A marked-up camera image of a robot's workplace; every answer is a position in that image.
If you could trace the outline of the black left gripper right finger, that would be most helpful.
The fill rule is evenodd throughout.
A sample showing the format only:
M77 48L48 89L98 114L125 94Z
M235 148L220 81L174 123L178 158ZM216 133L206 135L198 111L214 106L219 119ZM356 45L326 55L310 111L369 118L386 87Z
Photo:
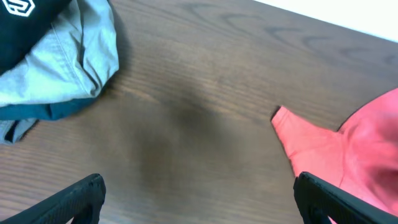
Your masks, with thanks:
M397 217L309 173L294 182L294 199L304 224L395 224Z

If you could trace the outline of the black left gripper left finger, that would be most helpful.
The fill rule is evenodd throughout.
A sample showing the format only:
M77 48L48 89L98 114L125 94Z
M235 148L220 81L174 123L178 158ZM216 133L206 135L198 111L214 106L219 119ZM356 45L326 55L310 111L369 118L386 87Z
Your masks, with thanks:
M1 224L97 224L106 186L100 174L91 174Z

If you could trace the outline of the red t-shirt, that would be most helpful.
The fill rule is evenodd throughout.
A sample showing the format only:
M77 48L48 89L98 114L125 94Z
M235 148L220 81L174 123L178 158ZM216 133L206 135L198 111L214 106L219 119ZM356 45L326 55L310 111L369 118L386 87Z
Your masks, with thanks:
M353 113L338 130L315 126L286 107L271 118L295 178L309 172L397 217L397 91Z

